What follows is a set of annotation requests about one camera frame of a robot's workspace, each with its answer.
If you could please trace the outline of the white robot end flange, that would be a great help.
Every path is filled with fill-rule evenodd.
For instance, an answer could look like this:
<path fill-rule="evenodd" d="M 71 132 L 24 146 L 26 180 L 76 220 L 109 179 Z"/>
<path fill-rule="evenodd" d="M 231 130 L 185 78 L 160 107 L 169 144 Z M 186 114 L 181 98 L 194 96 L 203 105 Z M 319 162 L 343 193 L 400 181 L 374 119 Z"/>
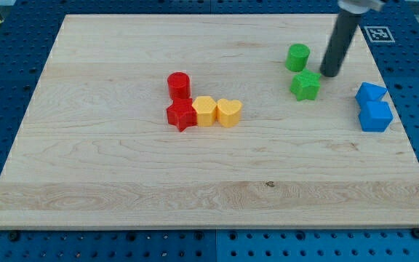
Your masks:
<path fill-rule="evenodd" d="M 380 12 L 386 3 L 382 0 L 338 0 L 338 6 L 353 14 L 364 14 L 375 10 Z"/>

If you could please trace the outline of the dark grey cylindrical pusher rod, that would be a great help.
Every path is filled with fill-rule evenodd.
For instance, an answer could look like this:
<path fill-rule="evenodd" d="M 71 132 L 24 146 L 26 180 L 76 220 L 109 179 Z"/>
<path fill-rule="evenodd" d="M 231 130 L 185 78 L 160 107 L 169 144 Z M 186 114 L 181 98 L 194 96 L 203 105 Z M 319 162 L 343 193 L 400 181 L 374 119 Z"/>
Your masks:
<path fill-rule="evenodd" d="M 338 75 L 361 18 L 361 14 L 354 14 L 345 9 L 338 13 L 320 66 L 323 76 Z"/>

